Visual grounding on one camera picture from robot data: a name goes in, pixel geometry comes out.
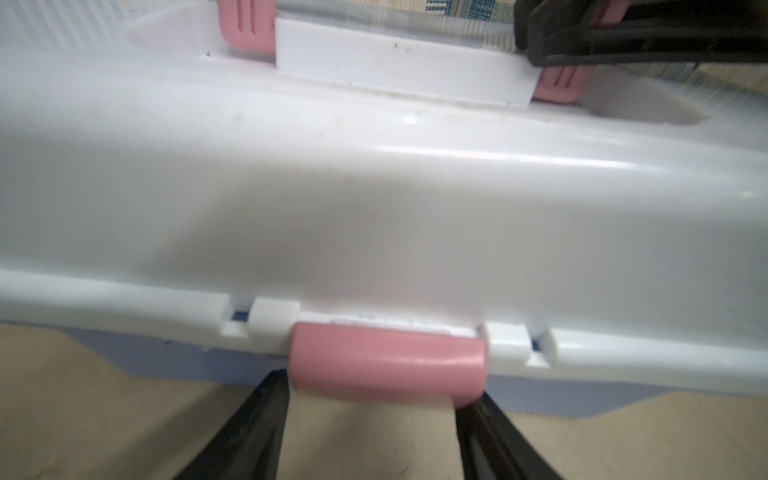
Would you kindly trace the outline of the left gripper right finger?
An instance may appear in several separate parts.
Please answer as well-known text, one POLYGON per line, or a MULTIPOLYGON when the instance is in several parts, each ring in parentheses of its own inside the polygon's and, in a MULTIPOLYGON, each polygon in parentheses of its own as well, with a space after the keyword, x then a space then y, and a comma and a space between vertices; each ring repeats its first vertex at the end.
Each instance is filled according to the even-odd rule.
POLYGON ((465 479, 563 479, 487 393, 457 409, 455 421, 465 479))

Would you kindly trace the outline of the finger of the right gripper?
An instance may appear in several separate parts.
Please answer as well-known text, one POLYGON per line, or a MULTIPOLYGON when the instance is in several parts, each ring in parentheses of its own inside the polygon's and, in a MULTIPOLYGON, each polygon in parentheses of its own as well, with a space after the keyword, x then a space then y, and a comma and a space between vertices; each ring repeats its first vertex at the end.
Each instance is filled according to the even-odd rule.
POLYGON ((518 1, 516 47, 537 67, 767 61, 764 1, 518 1))

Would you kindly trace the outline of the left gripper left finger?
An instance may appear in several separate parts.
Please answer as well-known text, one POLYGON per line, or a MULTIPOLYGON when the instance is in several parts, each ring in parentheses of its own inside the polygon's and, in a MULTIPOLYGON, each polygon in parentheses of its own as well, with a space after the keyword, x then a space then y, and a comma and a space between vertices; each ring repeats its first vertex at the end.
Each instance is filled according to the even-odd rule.
POLYGON ((289 402, 287 371, 270 372, 174 479, 276 479, 289 402))

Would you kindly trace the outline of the white and blue toolbox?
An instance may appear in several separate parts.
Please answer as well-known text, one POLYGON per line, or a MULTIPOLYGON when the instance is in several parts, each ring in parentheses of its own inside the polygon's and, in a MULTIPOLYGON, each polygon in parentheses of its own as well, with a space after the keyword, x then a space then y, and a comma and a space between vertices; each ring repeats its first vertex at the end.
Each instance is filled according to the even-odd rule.
POLYGON ((767 69, 600 65, 512 5, 5 1, 1 318, 592 416, 767 392, 767 69))

